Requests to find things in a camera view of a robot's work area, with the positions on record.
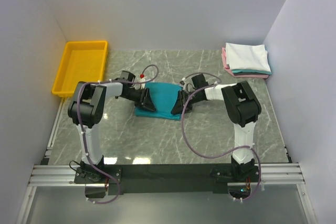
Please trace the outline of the black base bar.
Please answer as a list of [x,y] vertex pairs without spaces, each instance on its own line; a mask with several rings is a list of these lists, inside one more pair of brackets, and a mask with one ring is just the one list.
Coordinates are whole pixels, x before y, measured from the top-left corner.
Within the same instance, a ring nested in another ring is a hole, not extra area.
[[103,174],[81,164],[75,184],[103,184],[108,194],[136,193],[228,193],[230,183],[258,182],[260,169],[254,163],[236,164],[135,164],[103,165]]

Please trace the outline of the teal folded t shirt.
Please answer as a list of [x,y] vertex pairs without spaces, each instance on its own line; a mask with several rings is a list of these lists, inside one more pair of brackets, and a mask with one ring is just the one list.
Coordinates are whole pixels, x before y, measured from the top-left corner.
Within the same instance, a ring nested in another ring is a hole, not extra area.
[[231,72],[234,75],[247,75],[247,74],[264,74],[264,75],[272,75],[271,72],[269,71],[258,71],[258,70],[248,70],[248,69],[243,69],[243,70],[231,70]]

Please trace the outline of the aluminium frame rail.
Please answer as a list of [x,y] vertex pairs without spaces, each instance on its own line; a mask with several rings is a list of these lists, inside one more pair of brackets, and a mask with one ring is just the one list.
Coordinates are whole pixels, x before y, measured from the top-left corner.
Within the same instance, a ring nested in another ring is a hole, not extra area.
[[[80,156],[77,132],[64,101],[47,147],[47,165],[36,165],[17,219],[18,223],[315,223],[299,164],[286,163],[286,153],[273,109],[266,101],[255,141],[262,159],[260,190],[246,202],[206,193],[126,194],[115,202],[94,205],[84,186],[74,184],[68,166]],[[183,141],[177,121],[140,118],[130,101],[112,99],[99,125],[108,163],[197,164]]]

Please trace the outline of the pink folded t shirt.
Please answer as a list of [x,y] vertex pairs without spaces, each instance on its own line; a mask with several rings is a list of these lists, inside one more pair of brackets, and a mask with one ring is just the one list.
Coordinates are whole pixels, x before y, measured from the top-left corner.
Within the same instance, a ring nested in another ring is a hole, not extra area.
[[228,72],[231,76],[237,77],[237,78],[261,78],[261,79],[267,79],[269,77],[268,74],[262,74],[257,72],[241,72],[241,73],[233,73],[232,70],[229,67],[229,61],[226,56],[226,49],[225,47],[222,48],[222,62],[224,66],[224,70]]

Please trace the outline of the teal polo t shirt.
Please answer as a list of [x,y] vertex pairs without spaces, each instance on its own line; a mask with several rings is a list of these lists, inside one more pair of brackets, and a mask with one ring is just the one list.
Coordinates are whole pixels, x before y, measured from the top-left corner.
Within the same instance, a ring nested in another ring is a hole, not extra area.
[[150,112],[141,108],[135,108],[135,116],[174,121],[179,121],[181,119],[181,112],[177,115],[171,113],[177,101],[178,92],[182,89],[179,85],[164,82],[148,82],[145,84],[145,87],[149,88],[150,96],[156,111]]

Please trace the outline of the white folded t shirt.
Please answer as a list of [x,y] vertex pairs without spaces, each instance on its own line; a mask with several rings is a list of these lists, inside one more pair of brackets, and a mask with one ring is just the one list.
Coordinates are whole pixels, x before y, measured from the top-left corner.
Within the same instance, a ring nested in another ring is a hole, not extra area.
[[258,70],[271,72],[265,45],[240,45],[226,43],[226,56],[231,70]]

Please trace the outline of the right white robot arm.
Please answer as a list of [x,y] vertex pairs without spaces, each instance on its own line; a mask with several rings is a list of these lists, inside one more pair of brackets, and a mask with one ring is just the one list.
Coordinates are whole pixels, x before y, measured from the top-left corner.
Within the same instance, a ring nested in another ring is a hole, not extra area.
[[193,104],[201,101],[223,101],[228,117],[234,126],[234,148],[230,152],[211,157],[197,153],[194,149],[192,152],[208,159],[232,153],[229,176],[235,181],[245,181],[259,173],[255,166],[257,154],[253,145],[254,129],[261,114],[261,105],[249,83],[243,81],[233,84],[221,84],[220,82],[209,84],[204,77],[204,72],[189,76],[195,90],[188,91],[187,83],[185,79],[182,79],[180,84],[183,89],[177,93],[175,105],[171,110],[172,115],[181,116],[181,128],[184,129],[184,114],[191,112]]

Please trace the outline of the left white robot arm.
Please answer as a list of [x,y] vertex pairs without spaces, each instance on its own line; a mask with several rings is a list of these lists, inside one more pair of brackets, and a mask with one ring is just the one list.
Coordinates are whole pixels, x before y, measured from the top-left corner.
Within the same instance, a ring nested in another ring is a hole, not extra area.
[[76,174],[90,182],[100,182],[108,178],[104,171],[104,157],[99,143],[98,124],[103,117],[106,99],[122,97],[134,102],[136,108],[156,112],[148,88],[139,89],[135,75],[123,70],[120,77],[103,82],[80,81],[68,107],[68,116],[78,130],[82,158]]

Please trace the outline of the yellow plastic bin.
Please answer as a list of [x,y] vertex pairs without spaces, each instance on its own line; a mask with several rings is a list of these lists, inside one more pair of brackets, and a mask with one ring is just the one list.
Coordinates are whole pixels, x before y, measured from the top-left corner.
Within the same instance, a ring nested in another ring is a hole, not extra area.
[[52,94],[71,97],[78,82],[102,80],[108,54],[107,41],[69,41],[66,43],[52,87]]

